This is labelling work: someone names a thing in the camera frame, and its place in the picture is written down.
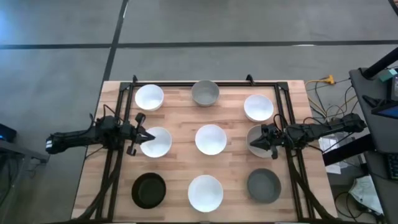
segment black stand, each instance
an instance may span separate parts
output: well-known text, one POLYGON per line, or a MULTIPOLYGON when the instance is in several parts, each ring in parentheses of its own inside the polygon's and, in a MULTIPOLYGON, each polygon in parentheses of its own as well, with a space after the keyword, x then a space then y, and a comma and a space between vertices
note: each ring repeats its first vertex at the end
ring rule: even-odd
POLYGON ((323 155, 323 161, 325 162, 325 166, 328 166, 348 159, 351 156, 356 156, 366 151, 373 150, 375 150, 375 146, 373 144, 372 136, 367 134, 359 139, 345 144, 344 146, 325 153, 323 155))
POLYGON ((374 65, 370 66, 368 69, 366 69, 363 73, 362 76, 368 80, 372 79, 375 75, 377 75, 379 72, 381 72, 383 69, 387 68, 390 64, 396 62, 398 60, 398 47, 392 52, 388 53, 386 56, 384 56, 382 59, 380 59, 378 62, 376 62, 374 65))

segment gray floor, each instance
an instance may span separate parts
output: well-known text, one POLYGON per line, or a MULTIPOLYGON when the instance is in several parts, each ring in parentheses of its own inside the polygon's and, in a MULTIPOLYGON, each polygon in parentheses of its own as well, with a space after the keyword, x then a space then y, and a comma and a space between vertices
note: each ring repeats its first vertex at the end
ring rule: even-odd
MULTIPOLYGON (((111 43, 120 6, 121 0, 2 1, 0 44, 111 43)), ((120 42, 388 40, 398 39, 397 22, 386 0, 131 0, 120 42)), ((133 74, 140 80, 242 80, 247 74, 311 80, 332 74, 338 81, 395 47, 119 49, 110 80, 130 80, 133 74)), ((18 130, 18 144, 39 152, 49 133, 85 129, 108 54, 108 49, 0 50, 0 123, 18 130)), ((349 85, 319 89, 324 104, 342 104, 349 85)), ((9 223, 68 220, 83 154, 71 149, 52 156, 33 179, 24 180, 9 223)))

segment black bowl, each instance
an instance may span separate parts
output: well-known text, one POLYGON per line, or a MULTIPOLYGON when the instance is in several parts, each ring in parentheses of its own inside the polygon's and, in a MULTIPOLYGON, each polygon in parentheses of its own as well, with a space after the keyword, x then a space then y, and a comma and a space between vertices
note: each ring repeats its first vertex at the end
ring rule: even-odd
POLYGON ((131 188, 134 203, 144 209, 158 206, 166 195, 166 183, 159 174, 142 174, 131 188))
POLYGON ((278 176, 269 169, 256 169, 249 175, 248 190, 251 198, 260 203, 275 202, 282 191, 278 176))

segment butcher block tabletop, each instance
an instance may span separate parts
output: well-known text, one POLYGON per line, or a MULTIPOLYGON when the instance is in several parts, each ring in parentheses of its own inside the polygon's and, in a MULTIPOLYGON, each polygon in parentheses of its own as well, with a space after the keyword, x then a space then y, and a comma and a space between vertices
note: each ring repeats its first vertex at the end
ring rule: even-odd
MULTIPOLYGON (((297 123, 312 116, 305 91, 304 81, 286 80, 297 123)), ((96 117, 103 115, 103 105, 115 109, 120 82, 104 82, 98 103, 96 117)), ((139 87, 135 87, 133 97, 139 87)), ((114 222, 292 222, 297 221, 290 183, 285 149, 279 150, 278 159, 260 158, 246 147, 249 129, 258 123, 247 119, 243 110, 245 99, 252 94, 267 96, 274 104, 274 114, 265 124, 279 113, 275 90, 268 86, 221 86, 218 101, 210 107, 199 107, 191 97, 190 87, 163 87, 164 102, 156 111, 142 111, 132 100, 129 120, 134 120, 138 112, 146 115, 146 129, 160 126, 172 135, 170 151, 160 158, 145 156, 137 146, 136 156, 123 155, 118 194, 114 211, 114 222), (206 124, 216 124, 227 135, 225 149, 208 156, 195 145, 195 134, 206 124), (282 185, 280 197, 270 204, 257 203, 250 198, 246 187, 249 174, 258 168, 270 169, 278 176, 282 185), (139 208, 131 198, 134 181, 146 172, 159 174, 166 183, 166 196, 162 203, 152 209, 139 208), (188 200, 188 186, 197 176, 208 174, 215 177, 223 186, 224 197, 221 205, 213 212, 202 213, 195 210, 188 200)), ((284 95, 284 113, 288 117, 284 95)), ((124 116, 126 96, 122 104, 124 116)), ((126 141, 125 151, 130 145, 126 141)), ((90 146, 87 154, 98 149, 90 146)), ((90 156, 84 163, 80 184, 76 195, 72 217, 78 217, 93 201, 98 193, 103 175, 107 150, 103 149, 90 156)), ((312 148, 303 150, 305 167, 311 191, 326 210, 336 217, 336 208, 326 175, 321 152, 312 148)), ((104 210, 108 210, 110 190, 105 200, 104 210)), ((305 199, 300 190, 300 200, 307 217, 305 199)))

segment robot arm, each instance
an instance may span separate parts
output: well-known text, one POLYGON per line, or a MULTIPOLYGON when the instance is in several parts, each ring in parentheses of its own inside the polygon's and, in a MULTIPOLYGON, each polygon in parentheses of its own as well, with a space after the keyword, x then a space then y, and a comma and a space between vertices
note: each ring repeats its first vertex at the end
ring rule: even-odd
POLYGON ((137 127, 128 121, 120 124, 119 118, 105 116, 92 122, 85 131, 73 131, 69 133, 54 133, 46 139, 45 150, 49 154, 63 152, 70 147, 89 146, 102 144, 104 148, 115 149, 118 139, 131 140, 132 143, 141 144, 155 139, 142 127, 145 115, 138 113, 136 116, 137 127))
POLYGON ((272 158, 277 158, 275 146, 293 146, 303 149, 309 142, 338 132, 360 133, 366 128, 365 122, 357 114, 347 114, 323 124, 291 124, 282 132, 276 124, 261 125, 261 136, 250 143, 251 146, 272 150, 272 158))

